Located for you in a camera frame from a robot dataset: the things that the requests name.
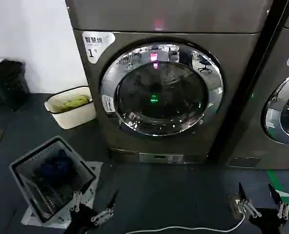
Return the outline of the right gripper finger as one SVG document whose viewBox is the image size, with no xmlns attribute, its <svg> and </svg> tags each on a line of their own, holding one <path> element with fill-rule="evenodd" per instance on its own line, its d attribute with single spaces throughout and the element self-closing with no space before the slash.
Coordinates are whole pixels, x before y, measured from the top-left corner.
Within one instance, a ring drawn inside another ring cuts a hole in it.
<svg viewBox="0 0 289 234">
<path fill-rule="evenodd" d="M 237 199 L 238 201 L 236 202 L 236 207 L 238 211 L 243 214 L 249 214 L 253 218 L 262 217 L 262 214 L 259 211 L 257 211 L 257 209 L 251 203 L 251 200 L 247 197 L 241 182 L 239 182 L 238 188 L 239 188 L 238 190 L 239 198 Z"/>
<path fill-rule="evenodd" d="M 275 188 L 271 184 L 269 184 L 268 187 L 270 190 L 270 196 L 274 200 L 275 204 L 278 206 L 277 217 L 279 219 L 288 220 L 289 204 L 283 202 L 281 194 L 277 190 L 275 190 Z"/>
</svg>

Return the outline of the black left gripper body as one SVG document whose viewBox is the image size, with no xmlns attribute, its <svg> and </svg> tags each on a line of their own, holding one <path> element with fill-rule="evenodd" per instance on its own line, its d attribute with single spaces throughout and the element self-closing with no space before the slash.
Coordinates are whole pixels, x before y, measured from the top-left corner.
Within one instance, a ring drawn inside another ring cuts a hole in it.
<svg viewBox="0 0 289 234">
<path fill-rule="evenodd" d="M 87 231 L 96 228 L 91 218 L 98 213 L 85 204 L 80 203 L 79 211 L 71 211 L 70 214 L 71 222 L 66 229 L 67 234 L 85 234 Z"/>
</svg>

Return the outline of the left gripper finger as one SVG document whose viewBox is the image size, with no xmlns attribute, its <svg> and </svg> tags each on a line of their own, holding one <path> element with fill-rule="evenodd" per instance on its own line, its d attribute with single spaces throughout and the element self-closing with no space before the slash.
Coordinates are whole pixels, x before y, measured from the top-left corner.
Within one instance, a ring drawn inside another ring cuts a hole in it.
<svg viewBox="0 0 289 234">
<path fill-rule="evenodd" d="M 112 199 L 108 203 L 105 210 L 103 210 L 103 211 L 101 211 L 101 212 L 99 212 L 96 215 L 93 215 L 91 217 L 90 221 L 93 225 L 102 225 L 106 221 L 108 221 L 109 219 L 111 219 L 113 217 L 114 206 L 116 203 L 116 197 L 117 197 L 118 193 L 119 193 L 118 190 L 114 193 Z"/>
<path fill-rule="evenodd" d="M 81 191 L 74 191 L 73 198 L 70 205 L 70 211 L 75 211 L 76 213 L 80 210 L 80 203 L 81 203 L 82 192 Z"/>
</svg>

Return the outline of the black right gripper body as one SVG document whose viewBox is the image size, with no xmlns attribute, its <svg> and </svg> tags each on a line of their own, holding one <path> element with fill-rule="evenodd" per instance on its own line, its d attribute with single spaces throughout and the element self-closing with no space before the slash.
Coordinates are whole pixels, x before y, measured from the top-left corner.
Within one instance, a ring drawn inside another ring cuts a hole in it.
<svg viewBox="0 0 289 234">
<path fill-rule="evenodd" d="M 282 229 L 285 227 L 288 220 L 277 216 L 277 209 L 257 208 L 261 213 L 261 217 L 249 217 L 249 222 L 258 227 L 263 234 L 282 234 Z"/>
</svg>

